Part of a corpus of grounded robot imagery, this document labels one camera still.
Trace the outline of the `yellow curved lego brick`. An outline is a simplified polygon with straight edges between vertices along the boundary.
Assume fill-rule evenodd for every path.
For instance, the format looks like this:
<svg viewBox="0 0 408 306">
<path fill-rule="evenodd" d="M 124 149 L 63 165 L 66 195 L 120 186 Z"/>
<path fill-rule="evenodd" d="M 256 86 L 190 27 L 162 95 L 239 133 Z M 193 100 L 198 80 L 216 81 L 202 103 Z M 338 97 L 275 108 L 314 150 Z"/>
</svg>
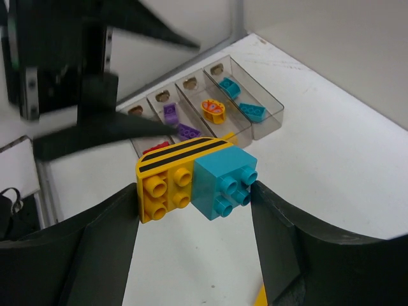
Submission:
<svg viewBox="0 0 408 306">
<path fill-rule="evenodd" d="M 226 120 L 225 106 L 214 99 L 207 99 L 201 102 L 203 116 L 213 124 L 223 124 Z"/>
</svg>

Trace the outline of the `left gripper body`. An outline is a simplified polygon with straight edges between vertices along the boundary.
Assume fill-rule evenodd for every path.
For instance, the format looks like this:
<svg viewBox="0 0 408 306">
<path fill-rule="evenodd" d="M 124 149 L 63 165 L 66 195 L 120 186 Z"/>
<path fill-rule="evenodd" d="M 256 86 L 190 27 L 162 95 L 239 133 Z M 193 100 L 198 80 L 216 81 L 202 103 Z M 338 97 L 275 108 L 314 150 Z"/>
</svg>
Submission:
<svg viewBox="0 0 408 306">
<path fill-rule="evenodd" d="M 76 105 L 78 120 L 115 110 L 119 78 L 109 72 L 108 1 L 1 1 L 8 100 L 20 116 Z"/>
</svg>

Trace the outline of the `yellow striped lego brick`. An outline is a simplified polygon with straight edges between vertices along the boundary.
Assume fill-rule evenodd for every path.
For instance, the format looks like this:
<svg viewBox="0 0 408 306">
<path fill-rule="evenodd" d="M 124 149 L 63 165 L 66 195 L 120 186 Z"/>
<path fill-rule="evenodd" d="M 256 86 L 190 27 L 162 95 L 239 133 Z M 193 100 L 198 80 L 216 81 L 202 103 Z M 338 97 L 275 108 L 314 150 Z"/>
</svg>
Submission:
<svg viewBox="0 0 408 306">
<path fill-rule="evenodd" d="M 141 223 L 158 221 L 190 203 L 194 161 L 231 147 L 227 140 L 199 137 L 144 154 L 136 166 L 138 211 Z"/>
</svg>

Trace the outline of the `yellow tall lego brick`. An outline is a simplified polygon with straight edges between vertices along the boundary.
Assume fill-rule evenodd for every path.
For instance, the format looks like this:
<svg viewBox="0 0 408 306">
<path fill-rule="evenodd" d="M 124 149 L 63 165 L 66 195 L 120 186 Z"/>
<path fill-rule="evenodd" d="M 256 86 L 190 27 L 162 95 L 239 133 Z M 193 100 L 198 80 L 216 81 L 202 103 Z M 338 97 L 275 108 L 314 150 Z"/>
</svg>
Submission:
<svg viewBox="0 0 408 306">
<path fill-rule="evenodd" d="M 258 296 L 255 302 L 252 304 L 253 306 L 268 306 L 268 301 L 266 297 L 265 285 L 262 284 L 258 293 Z"/>
</svg>

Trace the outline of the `small yellow lego brick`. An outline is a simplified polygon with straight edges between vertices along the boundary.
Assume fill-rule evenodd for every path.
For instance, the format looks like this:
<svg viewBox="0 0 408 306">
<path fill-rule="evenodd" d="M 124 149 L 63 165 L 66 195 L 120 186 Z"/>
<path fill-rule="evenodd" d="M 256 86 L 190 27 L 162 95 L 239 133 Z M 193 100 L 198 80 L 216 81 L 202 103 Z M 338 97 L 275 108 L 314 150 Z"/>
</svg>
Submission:
<svg viewBox="0 0 408 306">
<path fill-rule="evenodd" d="M 233 145 L 239 146 L 239 139 L 238 136 L 234 132 L 229 132 L 221 137 L 222 140 L 226 140 Z"/>
</svg>

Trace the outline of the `teal wedge lego brick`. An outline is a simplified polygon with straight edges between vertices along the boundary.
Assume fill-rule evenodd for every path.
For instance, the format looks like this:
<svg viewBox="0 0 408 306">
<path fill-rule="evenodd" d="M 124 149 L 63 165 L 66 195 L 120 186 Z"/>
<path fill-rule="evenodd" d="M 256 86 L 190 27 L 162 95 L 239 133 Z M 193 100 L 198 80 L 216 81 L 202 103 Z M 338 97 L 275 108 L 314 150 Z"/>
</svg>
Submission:
<svg viewBox="0 0 408 306">
<path fill-rule="evenodd" d="M 262 122 L 267 114 L 267 110 L 263 106 L 250 105 L 247 103 L 240 103 L 239 108 L 250 119 L 251 122 Z"/>
</svg>

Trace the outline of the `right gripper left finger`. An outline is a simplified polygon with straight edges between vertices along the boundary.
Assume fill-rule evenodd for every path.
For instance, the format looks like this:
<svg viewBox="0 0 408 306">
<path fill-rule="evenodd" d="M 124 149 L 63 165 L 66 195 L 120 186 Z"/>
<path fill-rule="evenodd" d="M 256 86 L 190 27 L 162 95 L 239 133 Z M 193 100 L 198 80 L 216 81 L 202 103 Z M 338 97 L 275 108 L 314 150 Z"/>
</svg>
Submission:
<svg viewBox="0 0 408 306">
<path fill-rule="evenodd" d="M 136 184 L 1 242 L 1 305 L 121 305 L 139 225 Z"/>
</svg>

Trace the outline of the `teal square lego brick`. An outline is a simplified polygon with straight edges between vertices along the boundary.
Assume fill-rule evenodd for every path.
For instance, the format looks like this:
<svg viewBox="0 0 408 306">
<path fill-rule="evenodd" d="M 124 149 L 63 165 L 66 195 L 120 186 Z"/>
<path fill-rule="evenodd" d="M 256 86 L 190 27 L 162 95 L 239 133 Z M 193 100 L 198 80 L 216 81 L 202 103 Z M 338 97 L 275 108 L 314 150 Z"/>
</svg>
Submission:
<svg viewBox="0 0 408 306">
<path fill-rule="evenodd" d="M 251 201 L 251 185 L 258 178 L 257 162 L 236 146 L 197 158 L 191 203 L 210 221 L 246 206 Z"/>
</svg>

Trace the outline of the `red curved lego brick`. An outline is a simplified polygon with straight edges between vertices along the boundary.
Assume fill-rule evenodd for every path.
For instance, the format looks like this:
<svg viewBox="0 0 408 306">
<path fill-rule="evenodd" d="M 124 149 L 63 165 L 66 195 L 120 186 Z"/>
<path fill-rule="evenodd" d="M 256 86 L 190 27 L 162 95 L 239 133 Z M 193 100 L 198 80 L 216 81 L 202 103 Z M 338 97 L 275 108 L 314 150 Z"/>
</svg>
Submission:
<svg viewBox="0 0 408 306">
<path fill-rule="evenodd" d="M 145 155 L 145 154 L 147 154 L 147 153 L 149 153 L 149 152 L 152 152 L 152 151 L 155 151 L 155 150 L 158 150 L 158 149 L 167 147 L 167 146 L 169 146 L 169 145 L 170 145 L 169 142 L 159 143 L 159 144 L 157 144 L 156 146 L 153 146 L 153 147 L 151 147 L 151 148 L 149 148 L 149 149 L 147 149 L 147 150 L 144 150 L 144 151 L 143 151 L 143 155 Z"/>
</svg>

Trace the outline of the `purple slope lego brick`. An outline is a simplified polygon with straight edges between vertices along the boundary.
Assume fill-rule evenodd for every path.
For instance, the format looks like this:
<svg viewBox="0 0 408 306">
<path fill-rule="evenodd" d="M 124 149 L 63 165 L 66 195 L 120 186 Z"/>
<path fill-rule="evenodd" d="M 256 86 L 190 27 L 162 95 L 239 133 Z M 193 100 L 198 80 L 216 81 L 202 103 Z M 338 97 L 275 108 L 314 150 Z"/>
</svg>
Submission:
<svg viewBox="0 0 408 306">
<path fill-rule="evenodd" d="M 171 126 L 179 124 L 179 117 L 177 113 L 177 105 L 170 103 L 163 106 L 164 122 Z"/>
</svg>

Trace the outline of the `clear bin nearest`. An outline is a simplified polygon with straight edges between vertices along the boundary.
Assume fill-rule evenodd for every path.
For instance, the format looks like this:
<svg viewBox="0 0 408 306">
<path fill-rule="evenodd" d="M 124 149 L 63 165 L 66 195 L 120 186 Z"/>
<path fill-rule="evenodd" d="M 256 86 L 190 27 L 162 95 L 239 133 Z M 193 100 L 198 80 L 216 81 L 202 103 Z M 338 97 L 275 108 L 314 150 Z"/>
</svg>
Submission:
<svg viewBox="0 0 408 306">
<path fill-rule="evenodd" d="M 162 124 L 162 120 L 159 118 L 157 112 L 154 110 L 147 98 L 132 101 L 128 106 L 120 109 L 119 112 L 131 117 L 141 117 L 144 120 L 154 121 Z M 143 127 L 143 134 L 140 133 L 136 138 L 131 139 L 131 144 L 138 157 L 143 156 L 144 150 L 147 150 L 162 142 L 169 142 L 170 145 L 174 144 L 171 136 L 154 136 L 150 132 L 148 126 Z"/>
</svg>

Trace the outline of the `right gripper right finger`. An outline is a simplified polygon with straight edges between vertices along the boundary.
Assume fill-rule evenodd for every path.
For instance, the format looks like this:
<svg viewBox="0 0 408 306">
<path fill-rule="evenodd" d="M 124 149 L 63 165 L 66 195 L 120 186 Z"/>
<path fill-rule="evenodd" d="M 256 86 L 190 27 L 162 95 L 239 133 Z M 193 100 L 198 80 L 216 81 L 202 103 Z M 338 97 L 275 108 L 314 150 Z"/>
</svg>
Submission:
<svg viewBox="0 0 408 306">
<path fill-rule="evenodd" d="M 251 210 L 269 305 L 406 305 L 407 236 L 383 240 L 331 225 L 262 182 Z"/>
</svg>

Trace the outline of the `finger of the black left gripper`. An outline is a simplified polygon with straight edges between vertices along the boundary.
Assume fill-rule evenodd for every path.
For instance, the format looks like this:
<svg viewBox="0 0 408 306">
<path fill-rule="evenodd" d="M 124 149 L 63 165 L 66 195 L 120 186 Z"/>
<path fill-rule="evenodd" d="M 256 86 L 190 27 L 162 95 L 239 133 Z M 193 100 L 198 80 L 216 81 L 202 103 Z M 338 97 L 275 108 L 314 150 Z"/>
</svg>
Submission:
<svg viewBox="0 0 408 306">
<path fill-rule="evenodd" d="M 105 1 L 105 22 L 109 26 L 147 38 L 198 50 L 200 44 L 182 36 L 139 1 Z"/>
<path fill-rule="evenodd" d="M 71 127 L 43 135 L 33 140 L 34 157 L 52 161 L 82 150 L 121 142 L 143 134 L 148 126 L 154 136 L 175 135 L 178 129 L 166 124 L 131 117 L 120 112 L 91 117 Z"/>
</svg>

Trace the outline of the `clear bin farthest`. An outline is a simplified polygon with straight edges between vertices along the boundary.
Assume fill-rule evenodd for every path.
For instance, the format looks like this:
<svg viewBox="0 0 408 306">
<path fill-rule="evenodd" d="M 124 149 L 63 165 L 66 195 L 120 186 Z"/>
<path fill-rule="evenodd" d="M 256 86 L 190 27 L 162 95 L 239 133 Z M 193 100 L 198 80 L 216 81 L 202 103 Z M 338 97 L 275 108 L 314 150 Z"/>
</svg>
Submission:
<svg viewBox="0 0 408 306">
<path fill-rule="evenodd" d="M 267 110 L 265 119 L 262 122 L 252 124 L 252 139 L 260 140 L 282 127 L 284 118 L 284 105 L 279 102 L 267 89 L 265 89 L 242 65 L 234 58 L 227 55 L 204 67 L 204 72 L 218 86 L 224 78 L 230 78 L 241 88 L 241 94 L 236 99 L 231 99 L 219 86 L 219 88 L 232 100 L 239 108 L 240 103 L 263 106 Z"/>
</svg>

